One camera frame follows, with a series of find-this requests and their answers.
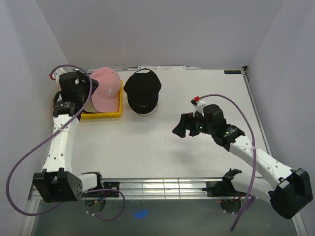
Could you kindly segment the black cap gold logo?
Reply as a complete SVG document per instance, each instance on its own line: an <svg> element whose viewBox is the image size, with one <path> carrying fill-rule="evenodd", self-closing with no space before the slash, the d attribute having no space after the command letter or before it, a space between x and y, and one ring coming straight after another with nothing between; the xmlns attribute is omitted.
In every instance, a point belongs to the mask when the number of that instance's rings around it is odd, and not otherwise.
<svg viewBox="0 0 315 236"><path fill-rule="evenodd" d="M157 74L148 68L133 73L124 86L129 106L140 115L148 114L156 108L160 90L161 82Z"/></svg>

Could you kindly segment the aluminium front rail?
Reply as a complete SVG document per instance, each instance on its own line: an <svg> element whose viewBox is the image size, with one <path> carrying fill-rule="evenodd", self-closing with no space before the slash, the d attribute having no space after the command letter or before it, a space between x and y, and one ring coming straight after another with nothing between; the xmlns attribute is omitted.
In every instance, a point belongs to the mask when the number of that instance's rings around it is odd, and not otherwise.
<svg viewBox="0 0 315 236"><path fill-rule="evenodd" d="M188 199L232 199L246 196L245 190L236 190L222 182L220 178L103 178L94 188L84 190L82 183L72 184L64 189L56 180L45 189L33 186L30 198L43 199L45 202L68 202L80 199L113 198L126 200L188 200Z"/></svg>

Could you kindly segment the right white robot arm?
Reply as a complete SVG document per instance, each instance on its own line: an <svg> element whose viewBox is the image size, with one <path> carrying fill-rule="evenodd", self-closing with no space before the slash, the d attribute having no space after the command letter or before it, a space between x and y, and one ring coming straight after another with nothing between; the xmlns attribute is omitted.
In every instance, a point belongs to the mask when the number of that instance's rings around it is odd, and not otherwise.
<svg viewBox="0 0 315 236"><path fill-rule="evenodd" d="M282 164L260 148L255 148L245 133L228 124L218 105L197 105L194 112L182 114L173 134L184 138L211 135L214 142L249 164L263 180L253 183L252 194L266 202L283 218L291 219L313 200L309 174Z"/></svg>

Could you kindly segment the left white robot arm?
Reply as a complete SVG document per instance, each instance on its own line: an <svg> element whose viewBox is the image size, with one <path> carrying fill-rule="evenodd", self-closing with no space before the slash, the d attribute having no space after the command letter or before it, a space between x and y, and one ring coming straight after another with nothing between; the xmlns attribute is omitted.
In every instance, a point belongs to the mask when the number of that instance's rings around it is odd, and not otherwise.
<svg viewBox="0 0 315 236"><path fill-rule="evenodd" d="M104 192L99 172L73 174L71 157L75 133L81 119L82 107L98 82L89 80L79 70L66 72L58 79L60 91L54 97L53 125L58 134L52 138L48 155L40 173L32 182L47 203L78 201L88 191L93 196Z"/></svg>

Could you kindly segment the beige baseball cap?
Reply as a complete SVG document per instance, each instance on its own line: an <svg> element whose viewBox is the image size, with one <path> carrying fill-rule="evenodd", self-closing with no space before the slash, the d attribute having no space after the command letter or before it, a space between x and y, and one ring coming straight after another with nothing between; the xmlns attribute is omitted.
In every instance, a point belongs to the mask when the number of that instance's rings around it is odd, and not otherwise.
<svg viewBox="0 0 315 236"><path fill-rule="evenodd" d="M84 113L86 114L95 114L95 113L99 113L99 111L94 107L92 100L90 99L87 103L87 105L85 106Z"/></svg>

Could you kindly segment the white paper label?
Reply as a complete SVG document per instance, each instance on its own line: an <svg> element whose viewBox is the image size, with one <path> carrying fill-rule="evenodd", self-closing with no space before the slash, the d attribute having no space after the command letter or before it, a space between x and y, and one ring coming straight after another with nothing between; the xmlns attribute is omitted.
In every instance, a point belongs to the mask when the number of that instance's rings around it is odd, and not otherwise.
<svg viewBox="0 0 315 236"><path fill-rule="evenodd" d="M185 70L185 66L177 66L177 65L163 65L163 66L139 66L138 70L140 69L149 69L152 71L174 71L174 70Z"/></svg>

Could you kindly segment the pink baseball cap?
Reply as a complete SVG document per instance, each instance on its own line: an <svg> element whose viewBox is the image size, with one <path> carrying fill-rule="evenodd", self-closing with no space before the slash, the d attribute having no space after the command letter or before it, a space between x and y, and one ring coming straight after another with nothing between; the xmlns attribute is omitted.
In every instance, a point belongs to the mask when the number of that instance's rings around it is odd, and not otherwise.
<svg viewBox="0 0 315 236"><path fill-rule="evenodd" d="M91 78L99 82L92 95L92 103L100 113L116 113L119 111L119 93L121 79L119 74L109 67L101 67L91 74Z"/></svg>

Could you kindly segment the yellow plastic tray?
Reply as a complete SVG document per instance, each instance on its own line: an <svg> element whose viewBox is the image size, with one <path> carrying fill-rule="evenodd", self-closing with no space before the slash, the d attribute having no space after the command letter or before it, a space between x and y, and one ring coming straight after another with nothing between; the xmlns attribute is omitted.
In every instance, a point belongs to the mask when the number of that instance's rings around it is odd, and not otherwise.
<svg viewBox="0 0 315 236"><path fill-rule="evenodd" d="M122 81L119 78L62 78L53 102L53 116L101 119L122 114Z"/></svg>

